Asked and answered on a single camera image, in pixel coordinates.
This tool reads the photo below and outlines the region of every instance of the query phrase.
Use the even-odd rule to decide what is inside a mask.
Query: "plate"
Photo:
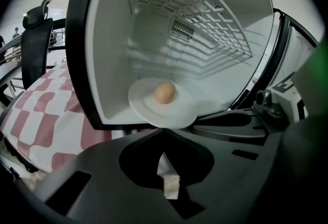
[[[169,104],[155,100],[159,84],[171,82],[162,78],[144,78],[129,88],[131,108],[149,124],[158,128],[181,129],[190,126],[197,118],[196,101],[187,90],[177,83],[175,99]]]

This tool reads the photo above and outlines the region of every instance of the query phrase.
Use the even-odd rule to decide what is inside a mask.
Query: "brown egg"
[[[175,85],[172,82],[165,82],[157,86],[155,100],[161,104],[171,103],[175,96]]]

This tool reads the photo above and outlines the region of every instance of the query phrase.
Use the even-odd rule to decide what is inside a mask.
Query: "black chair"
[[[52,0],[44,0],[41,6],[28,11],[23,19],[22,34],[22,79],[25,89],[46,73],[47,52],[53,27],[53,19],[48,17],[48,7]]]

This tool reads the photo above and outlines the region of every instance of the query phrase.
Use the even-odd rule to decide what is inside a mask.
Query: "red and white checkered tablecloth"
[[[125,135],[124,131],[92,128],[77,100],[66,63],[28,88],[9,111],[1,131],[24,158],[46,172],[94,144]]]

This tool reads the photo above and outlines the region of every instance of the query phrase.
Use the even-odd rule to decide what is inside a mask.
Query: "vent grille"
[[[194,29],[190,28],[189,26],[174,20],[172,25],[171,34],[177,36],[185,41],[190,41],[193,37]]]

